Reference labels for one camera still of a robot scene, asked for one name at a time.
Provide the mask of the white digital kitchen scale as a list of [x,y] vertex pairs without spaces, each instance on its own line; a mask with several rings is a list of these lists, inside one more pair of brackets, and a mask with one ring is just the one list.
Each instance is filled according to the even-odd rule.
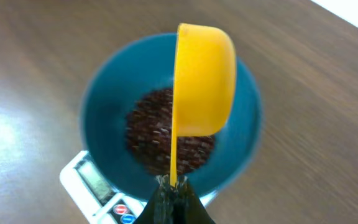
[[[97,164],[81,151],[62,169],[60,182],[90,223],[133,224],[158,187],[156,177],[128,153],[116,162]],[[196,193],[205,209],[217,194]]]

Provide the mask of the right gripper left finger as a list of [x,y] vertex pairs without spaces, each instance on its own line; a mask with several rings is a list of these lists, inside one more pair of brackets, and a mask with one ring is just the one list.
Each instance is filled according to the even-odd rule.
[[170,177],[158,175],[156,179],[158,187],[134,224],[173,223],[173,187],[170,185]]

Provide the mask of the teal plastic bowl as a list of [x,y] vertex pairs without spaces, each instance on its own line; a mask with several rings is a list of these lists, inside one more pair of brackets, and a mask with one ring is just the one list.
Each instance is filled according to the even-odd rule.
[[[147,92],[171,87],[177,36],[155,34],[131,42],[112,55],[87,87],[80,113],[81,136],[110,185],[138,200],[148,200],[157,180],[126,149],[126,115]],[[232,112],[217,135],[211,158],[188,176],[199,196],[223,190],[247,168],[257,150],[264,119],[253,75],[237,61]]]

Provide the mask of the beans in teal bowl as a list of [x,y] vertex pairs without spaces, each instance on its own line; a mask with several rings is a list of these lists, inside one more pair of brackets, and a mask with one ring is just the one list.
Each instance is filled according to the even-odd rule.
[[[126,116],[126,149],[152,175],[170,173],[173,90],[153,90],[136,101]],[[205,165],[215,136],[177,138],[177,174]]]

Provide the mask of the yellow measuring scoop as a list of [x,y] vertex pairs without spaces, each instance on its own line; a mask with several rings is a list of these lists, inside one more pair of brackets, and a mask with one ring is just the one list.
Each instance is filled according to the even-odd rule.
[[173,79],[171,186],[177,184],[177,139],[220,131],[231,113],[235,87],[231,38],[216,27],[180,24]]

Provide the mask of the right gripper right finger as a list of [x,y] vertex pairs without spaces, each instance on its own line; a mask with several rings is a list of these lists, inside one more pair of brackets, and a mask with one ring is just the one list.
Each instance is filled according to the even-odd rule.
[[178,178],[173,193],[173,224],[215,224],[187,177]]

